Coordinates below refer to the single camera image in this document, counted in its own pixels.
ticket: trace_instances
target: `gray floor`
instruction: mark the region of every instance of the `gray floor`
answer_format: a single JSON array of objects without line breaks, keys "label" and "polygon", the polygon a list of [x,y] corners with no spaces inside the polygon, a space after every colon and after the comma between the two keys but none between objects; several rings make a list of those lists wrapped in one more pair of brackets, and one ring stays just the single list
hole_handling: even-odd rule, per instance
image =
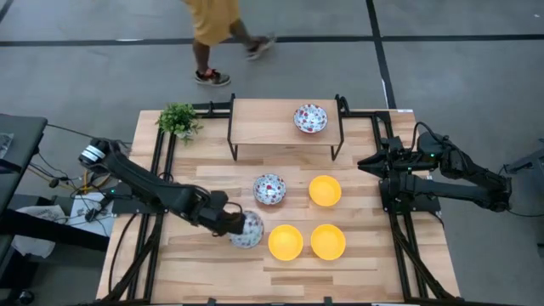
[{"label": "gray floor", "polygon": [[[383,35],[544,33],[539,0],[375,2]],[[241,0],[241,12],[257,33],[371,34],[360,0]],[[15,0],[0,24],[0,41],[190,36],[190,17],[179,0]],[[397,106],[414,109],[419,120],[449,134],[482,166],[498,170],[541,146],[543,41],[388,42],[384,47]],[[282,43],[271,51],[247,63],[240,46],[215,48],[213,66],[231,74],[233,83],[210,89],[191,81],[190,46],[0,48],[0,111],[131,139],[142,109],[224,101],[231,92],[244,98],[317,99],[339,93],[353,108],[385,107],[372,42]],[[78,175],[77,156],[87,142],[48,129],[42,152]],[[19,192],[58,193],[31,175]],[[528,173],[514,178],[515,211],[542,212],[543,198],[541,184]],[[442,207],[466,299],[541,305],[544,268],[537,243],[544,242],[542,218],[487,212],[459,201],[442,201]],[[36,305],[91,300],[103,255],[66,247],[56,253],[81,260],[43,264],[33,288]]]}]

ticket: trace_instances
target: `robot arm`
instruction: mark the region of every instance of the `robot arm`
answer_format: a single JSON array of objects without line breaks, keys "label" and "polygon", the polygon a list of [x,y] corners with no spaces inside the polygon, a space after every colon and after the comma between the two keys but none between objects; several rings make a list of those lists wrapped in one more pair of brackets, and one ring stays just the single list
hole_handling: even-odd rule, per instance
[{"label": "robot arm", "polygon": [[[407,150],[399,137],[382,141],[384,149],[358,162],[359,170],[389,180],[393,198],[413,199],[419,195],[472,201],[494,212],[509,209],[510,178],[476,165],[448,137],[428,131],[417,140],[417,151]],[[412,171],[439,168],[448,179],[466,179],[475,186],[438,183],[412,175]]]},{"label": "robot arm", "polygon": [[80,163],[95,173],[110,173],[130,186],[133,196],[148,205],[167,207],[171,213],[211,230],[215,235],[241,234],[245,216],[224,210],[224,191],[208,192],[190,184],[168,183],[129,161],[119,144],[110,139],[92,139],[79,156]]}]

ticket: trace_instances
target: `sneaker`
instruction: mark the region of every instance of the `sneaker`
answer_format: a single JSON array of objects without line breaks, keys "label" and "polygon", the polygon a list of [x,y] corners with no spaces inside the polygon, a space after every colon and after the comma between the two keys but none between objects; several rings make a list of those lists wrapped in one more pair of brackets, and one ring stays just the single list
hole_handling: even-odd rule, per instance
[{"label": "sneaker", "polygon": [[264,51],[274,46],[277,37],[274,34],[262,37],[259,44],[247,50],[247,60],[256,60],[263,55]]},{"label": "sneaker", "polygon": [[230,84],[230,76],[215,69],[208,69],[205,74],[195,71],[195,81],[201,85],[221,87]]}]

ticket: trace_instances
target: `green plant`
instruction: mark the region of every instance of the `green plant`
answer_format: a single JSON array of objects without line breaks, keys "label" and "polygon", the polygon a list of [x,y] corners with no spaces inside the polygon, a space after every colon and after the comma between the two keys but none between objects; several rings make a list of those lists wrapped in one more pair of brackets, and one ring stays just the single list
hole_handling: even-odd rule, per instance
[{"label": "green plant", "polygon": [[156,124],[165,132],[177,134],[185,145],[193,140],[191,138],[193,132],[198,133],[199,129],[204,128],[196,118],[193,105],[181,103],[168,105],[161,112]]}]

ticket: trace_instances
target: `white patterned bowl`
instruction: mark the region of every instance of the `white patterned bowl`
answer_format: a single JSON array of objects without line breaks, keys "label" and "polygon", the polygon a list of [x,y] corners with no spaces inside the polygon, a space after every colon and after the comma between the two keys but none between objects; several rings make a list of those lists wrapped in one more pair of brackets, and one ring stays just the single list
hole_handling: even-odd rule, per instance
[{"label": "white patterned bowl", "polygon": [[240,235],[229,233],[229,238],[235,247],[252,248],[263,239],[264,224],[255,212],[244,211],[244,215],[246,216],[244,231]]},{"label": "white patterned bowl", "polygon": [[326,112],[318,105],[302,105],[293,117],[297,128],[305,133],[317,133],[326,127]]},{"label": "white patterned bowl", "polygon": [[286,182],[275,174],[261,175],[253,184],[253,195],[264,205],[277,204],[286,195]]}]

